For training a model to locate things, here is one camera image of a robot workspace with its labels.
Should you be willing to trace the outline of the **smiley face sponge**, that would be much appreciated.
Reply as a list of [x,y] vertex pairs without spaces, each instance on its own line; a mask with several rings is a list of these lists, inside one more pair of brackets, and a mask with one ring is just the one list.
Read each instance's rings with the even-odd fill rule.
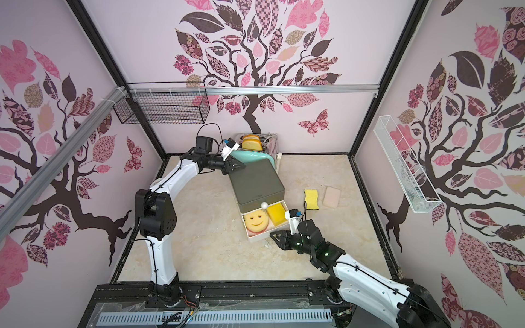
[[256,210],[243,216],[246,229],[249,232],[258,234],[267,229],[269,216],[264,210]]

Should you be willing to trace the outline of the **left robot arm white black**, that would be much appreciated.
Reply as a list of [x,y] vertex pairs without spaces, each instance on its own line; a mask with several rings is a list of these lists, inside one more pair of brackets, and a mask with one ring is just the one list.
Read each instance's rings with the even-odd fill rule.
[[205,169],[228,175],[245,167],[232,156],[240,148],[235,140],[225,139],[218,153],[212,152],[214,142],[213,138],[198,136],[196,145],[180,157],[179,164],[166,177],[135,194],[135,225],[148,244],[156,300],[177,302],[182,294],[172,258],[172,233],[177,224],[173,201],[177,195]]

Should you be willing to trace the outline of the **yellow square sponge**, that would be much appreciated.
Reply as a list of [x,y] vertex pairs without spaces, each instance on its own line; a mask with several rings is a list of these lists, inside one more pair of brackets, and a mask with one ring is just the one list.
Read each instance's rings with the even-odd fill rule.
[[269,206],[267,208],[267,214],[275,227],[287,222],[286,209],[281,202]]

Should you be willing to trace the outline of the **yellow green sponge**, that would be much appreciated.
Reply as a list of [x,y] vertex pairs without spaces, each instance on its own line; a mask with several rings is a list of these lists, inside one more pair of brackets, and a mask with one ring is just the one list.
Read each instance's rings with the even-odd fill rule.
[[304,202],[306,210],[319,210],[319,193],[316,189],[304,190]]

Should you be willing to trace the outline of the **three-drawer storage cabinet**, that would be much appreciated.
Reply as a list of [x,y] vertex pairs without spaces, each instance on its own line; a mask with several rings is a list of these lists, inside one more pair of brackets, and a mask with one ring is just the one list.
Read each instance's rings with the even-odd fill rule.
[[241,214],[284,201],[285,187],[268,159],[248,163],[244,169],[231,172],[228,177],[240,217]]

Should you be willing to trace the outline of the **white drawer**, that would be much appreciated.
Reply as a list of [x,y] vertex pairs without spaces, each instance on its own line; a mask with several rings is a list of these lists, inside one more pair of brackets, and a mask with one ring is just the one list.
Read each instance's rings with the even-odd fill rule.
[[285,215],[287,211],[288,206],[285,201],[281,201],[271,204],[267,208],[259,208],[241,214],[249,242],[262,241],[270,237],[272,232],[288,229],[289,224]]

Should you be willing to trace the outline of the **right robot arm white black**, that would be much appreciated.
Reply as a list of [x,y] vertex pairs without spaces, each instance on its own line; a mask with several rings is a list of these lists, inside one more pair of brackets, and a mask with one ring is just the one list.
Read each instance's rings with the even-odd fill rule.
[[384,277],[359,263],[345,250],[327,241],[313,220],[290,230],[270,234],[281,250],[306,254],[323,273],[327,298],[332,303],[352,303],[390,327],[450,327],[450,321],[431,293]]

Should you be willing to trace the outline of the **pink sponge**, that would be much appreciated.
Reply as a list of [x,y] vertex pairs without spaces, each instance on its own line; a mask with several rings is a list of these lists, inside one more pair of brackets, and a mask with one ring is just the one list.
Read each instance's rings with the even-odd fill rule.
[[327,187],[323,198],[323,205],[335,209],[339,206],[340,197],[340,189]]

